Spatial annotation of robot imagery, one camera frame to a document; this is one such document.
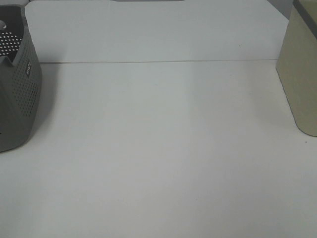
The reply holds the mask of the grey perforated plastic basket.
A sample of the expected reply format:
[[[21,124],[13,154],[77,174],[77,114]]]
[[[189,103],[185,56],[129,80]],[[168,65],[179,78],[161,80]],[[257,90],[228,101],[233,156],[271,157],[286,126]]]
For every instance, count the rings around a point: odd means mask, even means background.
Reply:
[[[37,114],[42,70],[29,32],[25,7],[2,5],[0,21],[0,150],[15,149],[31,133]]]

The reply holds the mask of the beige plastic bin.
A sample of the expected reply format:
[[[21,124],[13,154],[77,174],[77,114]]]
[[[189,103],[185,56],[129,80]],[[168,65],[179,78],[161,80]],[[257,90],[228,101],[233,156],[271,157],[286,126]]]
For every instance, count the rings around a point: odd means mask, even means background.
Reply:
[[[317,134],[317,2],[295,0],[276,70],[297,128]]]

